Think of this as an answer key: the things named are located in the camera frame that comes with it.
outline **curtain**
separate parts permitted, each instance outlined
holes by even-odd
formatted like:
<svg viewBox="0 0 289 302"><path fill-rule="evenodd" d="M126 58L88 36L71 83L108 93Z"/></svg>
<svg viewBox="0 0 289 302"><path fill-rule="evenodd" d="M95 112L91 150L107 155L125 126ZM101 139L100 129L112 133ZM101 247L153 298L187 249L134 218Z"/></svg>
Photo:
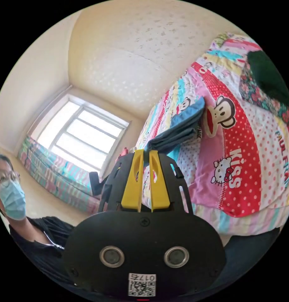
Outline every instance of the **curtain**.
<svg viewBox="0 0 289 302"><path fill-rule="evenodd" d="M89 172L52 153L27 136L17 158L48 192L82 212L94 214L99 200L92 196Z"/></svg>

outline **striped blanket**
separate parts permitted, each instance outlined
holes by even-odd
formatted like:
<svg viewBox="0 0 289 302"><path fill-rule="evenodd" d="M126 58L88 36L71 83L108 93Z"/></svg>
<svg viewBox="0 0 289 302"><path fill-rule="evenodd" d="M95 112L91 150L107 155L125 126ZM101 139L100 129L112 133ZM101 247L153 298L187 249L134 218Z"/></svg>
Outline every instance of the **striped blanket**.
<svg viewBox="0 0 289 302"><path fill-rule="evenodd" d="M169 156L184 173L194 214L220 234L264 233L289 216L289 127L239 92L247 53L260 49L249 37L219 35L152 108L136 144L144 148L204 97L198 135ZM148 167L143 179L150 207Z"/></svg>
<svg viewBox="0 0 289 302"><path fill-rule="evenodd" d="M89 172L57 156L27 136L18 152L29 174L47 191L82 212L94 214L99 200L92 196Z"/></svg>

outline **qr code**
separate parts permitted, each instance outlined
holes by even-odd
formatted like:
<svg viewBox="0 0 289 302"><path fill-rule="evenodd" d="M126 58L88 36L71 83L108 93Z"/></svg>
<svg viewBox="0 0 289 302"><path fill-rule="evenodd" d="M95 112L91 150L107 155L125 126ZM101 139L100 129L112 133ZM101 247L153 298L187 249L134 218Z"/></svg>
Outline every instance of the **qr code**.
<svg viewBox="0 0 289 302"><path fill-rule="evenodd" d="M154 297L156 275L129 274L129 296Z"/></svg>

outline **blue surgical mask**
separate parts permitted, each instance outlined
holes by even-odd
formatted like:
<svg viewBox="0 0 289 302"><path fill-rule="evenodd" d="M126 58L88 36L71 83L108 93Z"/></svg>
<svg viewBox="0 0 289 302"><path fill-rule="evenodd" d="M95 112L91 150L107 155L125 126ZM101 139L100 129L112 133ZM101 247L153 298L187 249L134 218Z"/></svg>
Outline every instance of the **blue surgical mask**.
<svg viewBox="0 0 289 302"><path fill-rule="evenodd" d="M25 193L18 182L10 180L7 187L0 184L0 199L9 218L23 220L26 217Z"/></svg>

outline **woman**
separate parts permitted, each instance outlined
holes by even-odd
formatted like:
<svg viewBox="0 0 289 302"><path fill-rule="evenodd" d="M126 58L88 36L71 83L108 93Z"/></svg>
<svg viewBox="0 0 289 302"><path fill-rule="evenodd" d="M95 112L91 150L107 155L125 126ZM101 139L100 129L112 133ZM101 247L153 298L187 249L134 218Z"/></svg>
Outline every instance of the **woman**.
<svg viewBox="0 0 289 302"><path fill-rule="evenodd" d="M20 175L9 158L0 154L0 212L9 221L10 235L29 260L64 288L93 301L105 301L98 293L88 293L69 278L62 251L74 226L57 217L32 219L26 216L26 201Z"/></svg>

